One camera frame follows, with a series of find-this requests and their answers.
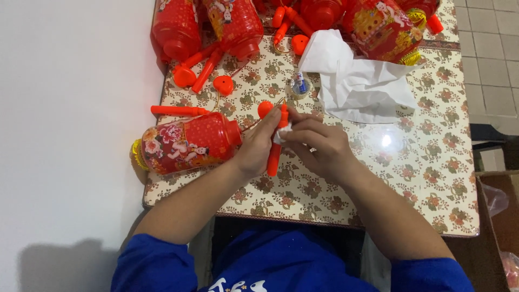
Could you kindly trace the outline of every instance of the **person's left hand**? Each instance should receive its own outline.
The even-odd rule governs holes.
[[[272,145],[272,135],[281,119],[280,106],[272,109],[256,127],[246,133],[243,145],[231,160],[238,166],[245,178],[255,178],[267,169],[267,160]],[[311,114],[300,114],[293,107],[287,107],[289,119],[292,124],[300,123],[307,119],[322,123],[322,118]]]

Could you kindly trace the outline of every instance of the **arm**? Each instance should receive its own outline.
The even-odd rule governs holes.
[[[295,123],[312,115],[289,108]],[[172,193],[153,207],[139,223],[134,235],[146,233],[160,240],[187,244],[237,189],[267,168],[270,137],[281,111],[273,109],[244,138],[234,158]]]
[[[292,129],[281,138],[311,172],[344,189],[384,256],[390,260],[454,259],[427,220],[355,158],[342,128],[304,121]],[[303,143],[317,151],[311,152]]]

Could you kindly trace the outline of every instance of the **table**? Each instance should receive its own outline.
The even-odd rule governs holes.
[[[296,73],[299,57],[292,53],[275,54],[271,46],[275,30],[267,27],[272,15],[270,10],[262,17],[265,36],[260,44],[261,54],[233,78],[235,91],[220,99],[217,110],[247,127],[257,119],[260,102],[277,102],[286,97],[287,103],[300,112],[323,116],[327,124],[342,125],[357,158],[401,194],[439,233],[477,235],[479,215],[472,146],[453,1],[443,1],[437,13],[445,26],[443,33],[424,35],[419,51],[425,66],[407,75],[420,109],[413,113],[401,108],[400,121],[385,125],[358,124],[324,115],[316,99],[320,89],[318,74],[306,75],[314,87],[310,97],[290,99],[285,89],[289,78]],[[297,33],[294,28],[288,32],[282,42],[285,48],[290,43],[289,36]],[[214,40],[209,33],[204,35],[207,42]],[[348,36],[344,39],[352,45]],[[217,98],[211,81],[219,75],[231,75],[243,64],[225,55],[198,95],[176,87],[168,73],[161,104],[210,110]],[[198,74],[202,66],[203,63],[198,64],[193,71]],[[158,123],[174,119],[161,116]],[[214,166],[165,176],[150,173],[144,205],[153,206],[211,168]],[[233,194],[217,215],[362,226],[355,207],[342,189],[310,173],[294,153],[286,149],[276,177],[263,174],[253,179]]]

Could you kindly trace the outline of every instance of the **person's right hand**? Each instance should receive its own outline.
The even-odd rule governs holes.
[[[311,172],[341,186],[349,185],[356,171],[364,167],[351,151],[342,127],[305,120],[292,131],[281,132],[280,137]]]

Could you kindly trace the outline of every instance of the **crumpled tissue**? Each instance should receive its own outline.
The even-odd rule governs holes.
[[[321,75],[318,99],[325,112],[357,123],[396,123],[396,107],[417,109],[405,75],[421,66],[354,58],[338,30],[316,31],[299,70]]]

